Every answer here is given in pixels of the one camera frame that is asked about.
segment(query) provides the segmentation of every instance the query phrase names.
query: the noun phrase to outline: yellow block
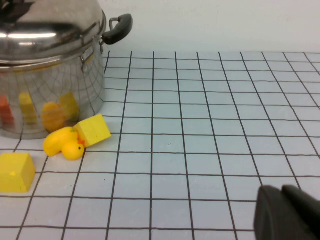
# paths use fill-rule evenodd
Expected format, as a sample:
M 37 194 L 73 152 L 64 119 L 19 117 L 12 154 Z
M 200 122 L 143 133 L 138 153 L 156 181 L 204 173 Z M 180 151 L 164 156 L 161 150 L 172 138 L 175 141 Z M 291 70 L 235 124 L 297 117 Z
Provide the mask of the yellow block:
M 65 126 L 65 114 L 60 105 L 55 102 L 47 102 L 42 107 L 42 125 L 50 133 L 62 129 Z
M 79 133 L 79 140 L 84 141 L 85 148 L 111 137 L 111 133 L 102 114 L 80 121 L 74 128 Z
M 26 193 L 35 177 L 36 169 L 29 153 L 0 155 L 0 192 Z
M 61 95 L 59 97 L 59 103 L 67 120 L 77 120 L 80 108 L 72 92 Z
M 32 102 L 31 96 L 28 92 L 22 92 L 19 95 L 19 104 L 22 112 L 24 122 L 26 124 L 37 123 L 37 114 Z

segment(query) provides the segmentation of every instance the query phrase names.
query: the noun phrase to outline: toy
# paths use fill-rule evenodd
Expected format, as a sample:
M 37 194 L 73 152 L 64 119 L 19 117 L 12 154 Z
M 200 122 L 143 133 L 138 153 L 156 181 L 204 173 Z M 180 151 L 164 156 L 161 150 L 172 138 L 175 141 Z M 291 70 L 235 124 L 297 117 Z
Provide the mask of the toy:
M 0 155 L 0 192 L 26 193 L 35 177 L 36 169 L 29 153 Z
M 67 126 L 51 133 L 43 142 L 43 150 L 52 157 L 59 152 L 67 160 L 77 160 L 85 152 L 85 148 L 111 137 L 108 126 L 98 114 L 80 121 L 74 127 Z
M 52 157 L 60 153 L 64 145 L 75 141 L 78 141 L 78 132 L 73 127 L 66 126 L 45 138 L 43 141 L 43 150 L 45 154 Z
M 101 113 L 78 122 L 74 128 L 79 133 L 79 140 L 84 141 L 85 148 L 111 137 Z
M 47 102 L 43 105 L 41 120 L 49 133 L 63 128 L 66 122 L 63 109 L 55 102 Z
M 24 122 L 26 124 L 37 123 L 37 115 L 31 96 L 28 92 L 22 92 L 19 95 L 19 104 Z
M 59 97 L 59 103 L 63 109 L 66 120 L 77 121 L 80 108 L 72 92 Z
M 0 95 L 0 117 L 3 124 L 10 125 L 14 123 L 14 117 L 5 95 Z
M 63 156 L 74 161 L 79 159 L 85 152 L 84 141 L 70 141 L 62 147 Z

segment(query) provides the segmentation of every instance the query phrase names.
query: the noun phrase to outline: yellow foam block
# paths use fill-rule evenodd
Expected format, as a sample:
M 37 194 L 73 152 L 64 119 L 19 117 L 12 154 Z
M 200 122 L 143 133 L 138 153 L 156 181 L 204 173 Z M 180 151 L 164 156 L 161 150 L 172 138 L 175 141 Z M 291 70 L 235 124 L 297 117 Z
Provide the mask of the yellow foam block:
M 20 93 L 19 104 L 24 122 L 26 124 L 35 124 L 37 122 L 36 109 L 28 92 Z
M 11 152 L 0 155 L 0 192 L 26 193 L 36 169 L 29 153 Z
M 111 133 L 102 114 L 80 121 L 74 128 L 79 133 L 79 140 L 84 141 L 85 148 L 111 137 Z
M 61 95 L 59 103 L 67 120 L 76 120 L 79 117 L 80 108 L 72 92 Z

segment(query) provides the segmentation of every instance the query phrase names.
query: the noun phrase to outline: lid handle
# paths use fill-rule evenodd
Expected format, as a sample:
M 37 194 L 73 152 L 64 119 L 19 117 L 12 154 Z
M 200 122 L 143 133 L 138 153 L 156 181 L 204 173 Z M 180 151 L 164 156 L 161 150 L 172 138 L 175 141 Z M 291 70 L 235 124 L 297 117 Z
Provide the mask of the lid handle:
M 113 28 L 112 23 L 118 22 L 118 24 Z M 111 18 L 109 21 L 110 31 L 105 32 L 102 35 L 102 40 L 107 45 L 113 45 L 122 39 L 124 39 L 131 32 L 133 26 L 133 18 L 131 14 L 124 14 L 118 18 Z

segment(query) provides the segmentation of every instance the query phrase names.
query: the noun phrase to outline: white table surface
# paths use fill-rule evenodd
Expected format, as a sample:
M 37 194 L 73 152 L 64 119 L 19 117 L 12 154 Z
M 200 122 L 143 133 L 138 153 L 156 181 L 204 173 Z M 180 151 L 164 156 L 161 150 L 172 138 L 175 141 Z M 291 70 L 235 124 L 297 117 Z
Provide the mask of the white table surface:
M 261 185 L 320 200 L 320 54 L 111 51 L 104 63 L 112 137 L 81 160 L 0 138 L 36 167 L 28 193 L 0 194 L 1 239 L 253 240 Z

